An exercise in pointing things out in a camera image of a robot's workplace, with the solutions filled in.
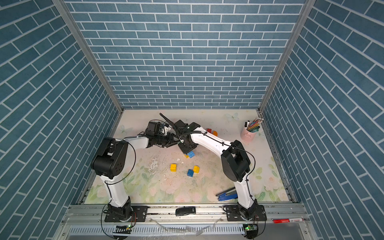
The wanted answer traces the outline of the blue lego brick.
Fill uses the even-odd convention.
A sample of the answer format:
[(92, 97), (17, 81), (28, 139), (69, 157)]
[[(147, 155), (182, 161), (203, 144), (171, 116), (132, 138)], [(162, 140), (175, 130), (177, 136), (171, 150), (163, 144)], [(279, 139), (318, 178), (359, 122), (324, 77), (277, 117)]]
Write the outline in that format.
[(192, 178), (193, 175), (194, 175), (194, 171), (192, 169), (188, 169), (187, 176)]
[(195, 156), (195, 153), (193, 151), (188, 153), (189, 158), (193, 158)]

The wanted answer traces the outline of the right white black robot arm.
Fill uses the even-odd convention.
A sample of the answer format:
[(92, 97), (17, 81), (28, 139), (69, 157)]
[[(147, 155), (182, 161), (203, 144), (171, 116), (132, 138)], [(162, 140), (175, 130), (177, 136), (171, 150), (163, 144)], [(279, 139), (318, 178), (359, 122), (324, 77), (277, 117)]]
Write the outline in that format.
[(223, 140), (209, 133), (197, 123), (190, 125), (183, 121), (174, 123), (163, 114), (160, 116), (174, 130), (174, 133), (170, 133), (169, 146), (178, 145), (183, 154), (188, 154), (200, 145), (221, 158), (224, 174), (234, 182), (238, 195), (239, 215), (244, 220), (250, 221), (256, 217), (260, 221), (267, 220), (263, 206), (258, 204), (251, 193), (248, 180), (248, 176), (252, 172), (250, 170), (251, 161), (248, 156), (249, 153), (244, 149), (241, 142)]

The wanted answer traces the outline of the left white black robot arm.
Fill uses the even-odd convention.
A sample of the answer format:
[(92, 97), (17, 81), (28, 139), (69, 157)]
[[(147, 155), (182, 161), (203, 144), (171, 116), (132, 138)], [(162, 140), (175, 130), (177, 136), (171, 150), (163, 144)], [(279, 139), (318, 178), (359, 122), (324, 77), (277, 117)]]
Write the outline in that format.
[(103, 181), (109, 196), (107, 216), (116, 222), (132, 221), (135, 217), (131, 207), (131, 199), (124, 188), (123, 171), (127, 168), (126, 157), (129, 151), (134, 153), (134, 163), (137, 160), (136, 150), (152, 146), (168, 148), (177, 145), (178, 134), (171, 133), (174, 123), (166, 121), (150, 121), (146, 130), (134, 137), (115, 139), (106, 137), (102, 140), (91, 168)]

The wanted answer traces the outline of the pink pencil cup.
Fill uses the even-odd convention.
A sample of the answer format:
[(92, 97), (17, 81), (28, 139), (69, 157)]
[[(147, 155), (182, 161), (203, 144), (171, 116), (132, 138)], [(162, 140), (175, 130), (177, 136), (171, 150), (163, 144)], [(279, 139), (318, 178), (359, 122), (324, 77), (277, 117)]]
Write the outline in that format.
[(241, 139), (243, 140), (243, 142), (250, 143), (255, 138), (256, 134), (257, 133), (252, 133), (252, 132), (248, 131), (247, 128), (244, 127), (242, 129), (240, 136), (241, 136)]

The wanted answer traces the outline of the coloured pencils bundle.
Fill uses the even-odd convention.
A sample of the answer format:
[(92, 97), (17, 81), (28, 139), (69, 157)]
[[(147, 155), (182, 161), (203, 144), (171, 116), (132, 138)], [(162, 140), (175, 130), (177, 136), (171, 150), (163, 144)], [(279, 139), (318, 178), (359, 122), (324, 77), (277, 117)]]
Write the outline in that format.
[(253, 121), (247, 121), (245, 122), (245, 129), (250, 133), (258, 132), (263, 121), (264, 119), (262, 118), (256, 118)]

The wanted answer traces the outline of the blue black stapler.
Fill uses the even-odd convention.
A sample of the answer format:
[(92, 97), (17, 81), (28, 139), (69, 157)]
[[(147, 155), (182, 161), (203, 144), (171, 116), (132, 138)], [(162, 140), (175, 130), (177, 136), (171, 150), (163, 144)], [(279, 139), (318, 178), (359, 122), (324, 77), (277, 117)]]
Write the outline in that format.
[(216, 197), (218, 197), (219, 202), (228, 201), (228, 200), (234, 200), (238, 198), (238, 194), (235, 187), (232, 187), (230, 189), (227, 189), (223, 192), (220, 192), (216, 194)]

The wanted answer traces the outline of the red marker pen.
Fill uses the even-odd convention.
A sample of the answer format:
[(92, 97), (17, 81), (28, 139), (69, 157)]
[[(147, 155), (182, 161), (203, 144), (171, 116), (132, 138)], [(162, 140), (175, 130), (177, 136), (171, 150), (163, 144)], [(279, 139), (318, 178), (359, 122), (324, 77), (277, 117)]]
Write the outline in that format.
[(273, 219), (273, 223), (282, 224), (282, 223), (298, 223), (303, 222), (303, 218), (289, 218), (289, 219)]

